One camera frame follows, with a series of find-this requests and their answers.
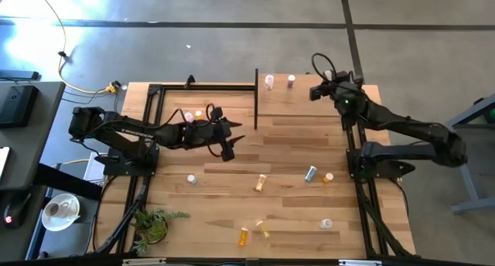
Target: wooden tabletop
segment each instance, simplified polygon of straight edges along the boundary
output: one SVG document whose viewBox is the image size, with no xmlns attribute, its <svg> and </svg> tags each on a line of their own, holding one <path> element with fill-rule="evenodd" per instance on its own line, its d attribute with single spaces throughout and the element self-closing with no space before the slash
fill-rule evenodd
<svg viewBox="0 0 495 266">
<path fill-rule="evenodd" d="M 258 130 L 254 130 L 252 91 L 168 91 L 162 121 L 177 108 L 204 111 L 209 103 L 222 107 L 224 116 L 243 126 L 233 128 L 233 137 L 246 135 L 234 147 L 236 158 L 222 162 L 206 148 L 160 149 L 156 176 L 152 178 L 147 208 L 189 213 L 189 219 L 169 221 L 166 238 L 151 246 L 155 257 L 276 257 L 276 258 L 364 258 L 363 235 L 353 180 L 349 179 L 345 150 L 347 140 L 340 118 L 330 99 L 309 101 L 309 88 L 319 84 L 316 75 L 296 75 L 294 87 L 286 87 L 287 76 L 275 74 L 273 90 L 263 88 L 260 75 Z M 130 83 L 122 114 L 141 120 L 149 83 Z M 377 86 L 364 86 L 368 96 L 381 102 Z M 386 131 L 367 131 L 369 141 L 389 144 Z M 313 165 L 318 171 L 306 183 Z M 323 183 L 331 172 L 335 178 Z M 186 177 L 194 174 L 198 183 Z M 254 191 L 260 174 L 267 176 L 262 192 Z M 97 245 L 121 219 L 129 178 L 119 177 L 101 204 Z M 410 252 L 414 244 L 403 196 L 386 179 L 377 179 L 384 222 Z M 328 230 L 319 227 L 330 218 Z M 270 237 L 256 227 L 265 222 Z M 241 228 L 248 228 L 245 247 L 237 242 Z M 378 250 L 376 229 L 370 230 Z M 131 246 L 129 227 L 126 249 Z"/>
</svg>

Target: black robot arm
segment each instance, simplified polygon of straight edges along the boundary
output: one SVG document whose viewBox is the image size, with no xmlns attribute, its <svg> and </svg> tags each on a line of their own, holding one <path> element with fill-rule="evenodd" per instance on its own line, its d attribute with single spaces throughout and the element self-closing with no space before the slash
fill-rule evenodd
<svg viewBox="0 0 495 266">
<path fill-rule="evenodd" d="M 416 121 L 409 116 L 392 113 L 388 108 L 373 102 L 361 89 L 362 81 L 354 80 L 347 72 L 332 73 L 333 79 L 323 76 L 323 82 L 311 88 L 310 100 L 329 96 L 347 126 L 357 122 L 372 130 L 389 130 L 417 138 L 429 145 L 383 146 L 377 142 L 363 145 L 361 158 L 381 159 L 430 159 L 448 166 L 461 166 L 467 162 L 466 143 L 440 123 Z"/>
<path fill-rule="evenodd" d="M 222 147 L 221 155 L 224 161 L 234 158 L 234 143 L 242 138 L 233 138 L 227 141 L 232 135 L 230 127 L 237 127 L 241 124 L 230 122 L 223 117 L 220 107 L 213 107 L 210 119 L 186 120 L 176 123 L 161 124 L 160 126 L 144 125 L 142 121 L 122 116 L 113 111 L 104 111 L 100 107 L 75 107 L 73 118 L 70 122 L 69 134 L 71 141 L 84 143 L 84 139 L 94 138 L 113 149 L 118 150 L 128 161 L 145 162 L 148 147 L 144 147 L 142 141 L 132 142 L 119 134 L 125 133 L 139 138 L 149 139 L 152 142 L 168 149 L 185 150 L 210 147 L 219 144 Z"/>
</svg>

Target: gray table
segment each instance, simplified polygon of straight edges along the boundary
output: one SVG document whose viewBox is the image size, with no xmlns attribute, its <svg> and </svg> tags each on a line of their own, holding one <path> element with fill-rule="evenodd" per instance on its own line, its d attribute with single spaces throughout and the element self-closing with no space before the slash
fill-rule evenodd
<svg viewBox="0 0 495 266">
<path fill-rule="evenodd" d="M 12 85 L 15 84 L 0 83 L 0 99 Z M 0 224 L 0 261 L 24 260 L 31 243 L 42 240 L 33 233 L 45 202 L 47 186 L 93 200 L 99 200 L 101 193 L 98 185 L 39 164 L 65 84 L 33 82 L 32 85 L 38 88 L 39 93 L 28 125 L 24 128 L 0 129 L 0 146 L 11 148 L 0 180 L 0 211 L 5 209 L 9 195 L 16 190 L 28 189 L 32 194 L 26 218 L 20 228 L 8 230 Z"/>
<path fill-rule="evenodd" d="M 12 85 L 0 83 L 0 99 Z M 0 190 L 27 189 L 31 186 L 65 89 L 65 84 L 59 81 L 33 82 L 32 85 L 38 88 L 39 93 L 28 125 L 24 128 L 0 129 L 0 146 L 11 149 L 0 179 Z"/>
</svg>

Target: green plant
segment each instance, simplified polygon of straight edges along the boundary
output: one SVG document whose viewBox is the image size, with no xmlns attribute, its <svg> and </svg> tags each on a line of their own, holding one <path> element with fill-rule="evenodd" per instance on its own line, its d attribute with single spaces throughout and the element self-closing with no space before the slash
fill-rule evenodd
<svg viewBox="0 0 495 266">
<path fill-rule="evenodd" d="M 188 218 L 190 215 L 183 212 L 173 212 L 158 210 L 137 210 L 134 213 L 135 222 L 131 225 L 140 239 L 135 241 L 135 249 L 140 256 L 143 256 L 149 244 L 154 244 L 165 237 L 169 231 L 166 219 Z"/>
</svg>

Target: small bottle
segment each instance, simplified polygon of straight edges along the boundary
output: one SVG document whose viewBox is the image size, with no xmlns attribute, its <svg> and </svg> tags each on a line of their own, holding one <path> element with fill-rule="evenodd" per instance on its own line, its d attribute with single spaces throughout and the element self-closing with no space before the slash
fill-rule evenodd
<svg viewBox="0 0 495 266">
<path fill-rule="evenodd" d="M 243 247 L 246 245 L 246 240 L 248 239 L 249 229 L 242 227 L 241 228 L 241 237 L 239 237 L 239 246 Z"/>
<path fill-rule="evenodd" d="M 263 190 L 263 186 L 265 185 L 266 175 L 260 174 L 260 179 L 258 179 L 258 184 L 256 184 L 255 190 L 260 192 Z"/>
<path fill-rule="evenodd" d="M 332 173 L 327 173 L 325 174 L 325 177 L 323 177 L 323 182 L 330 182 L 333 180 L 333 174 Z"/>
<path fill-rule="evenodd" d="M 273 84 L 275 83 L 275 78 L 272 75 L 267 75 L 265 77 L 265 88 L 271 90 L 273 88 Z"/>
<path fill-rule="evenodd" d="M 323 229 L 329 229 L 332 227 L 332 220 L 331 219 L 323 219 L 322 222 L 319 224 L 319 227 Z"/>
<path fill-rule="evenodd" d="M 306 182 L 311 182 L 312 178 L 315 177 L 315 174 L 316 174 L 316 167 L 311 165 L 308 173 L 306 173 L 306 177 L 304 178 L 304 180 Z"/>
<path fill-rule="evenodd" d="M 263 220 L 258 221 L 258 223 L 256 223 L 256 226 L 260 228 L 261 232 L 263 233 L 263 236 L 265 236 L 265 239 L 268 239 L 270 237 L 270 233 L 263 224 Z"/>
<path fill-rule="evenodd" d="M 186 118 L 186 121 L 188 121 L 189 123 L 193 122 L 194 121 L 194 116 L 192 113 L 190 112 L 186 112 L 184 114 L 184 117 Z"/>
<path fill-rule="evenodd" d="M 194 113 L 194 115 L 196 115 L 196 119 L 197 119 L 197 120 L 202 120 L 202 119 L 204 119 L 203 112 L 201 112 L 201 111 L 196 111 L 196 112 Z"/>
<path fill-rule="evenodd" d="M 194 176 L 194 174 L 189 174 L 187 176 L 187 181 L 189 181 L 191 184 L 196 185 L 198 183 L 198 180 Z"/>
<path fill-rule="evenodd" d="M 292 85 L 294 85 L 294 80 L 295 80 L 295 76 L 294 75 L 288 75 L 288 78 L 287 78 L 287 88 L 292 88 Z"/>
</svg>

